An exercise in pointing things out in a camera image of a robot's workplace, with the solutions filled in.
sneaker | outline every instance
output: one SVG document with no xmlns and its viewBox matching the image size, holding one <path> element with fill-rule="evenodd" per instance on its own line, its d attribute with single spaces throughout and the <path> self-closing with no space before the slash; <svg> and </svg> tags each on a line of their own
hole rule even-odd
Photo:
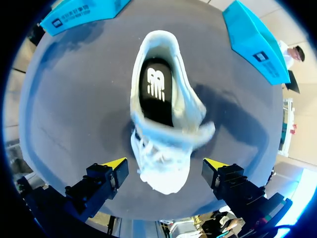
<svg viewBox="0 0 317 238">
<path fill-rule="evenodd" d="M 150 32 L 140 46 L 130 113 L 141 180 L 163 194 L 177 193 L 187 180 L 191 153 L 212 138 L 215 127 L 213 122 L 200 126 L 206 108 L 188 82 L 170 32 Z"/>
</svg>

person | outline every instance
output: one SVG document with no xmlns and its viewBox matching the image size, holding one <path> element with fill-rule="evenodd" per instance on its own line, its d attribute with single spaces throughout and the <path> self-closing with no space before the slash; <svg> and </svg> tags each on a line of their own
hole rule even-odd
<svg viewBox="0 0 317 238">
<path fill-rule="evenodd" d="M 297 61 L 305 60 L 305 54 L 300 46 L 289 48 L 288 45 L 284 43 L 283 41 L 278 41 L 278 46 L 284 57 L 287 69 L 293 66 L 294 60 L 297 60 Z"/>
</svg>

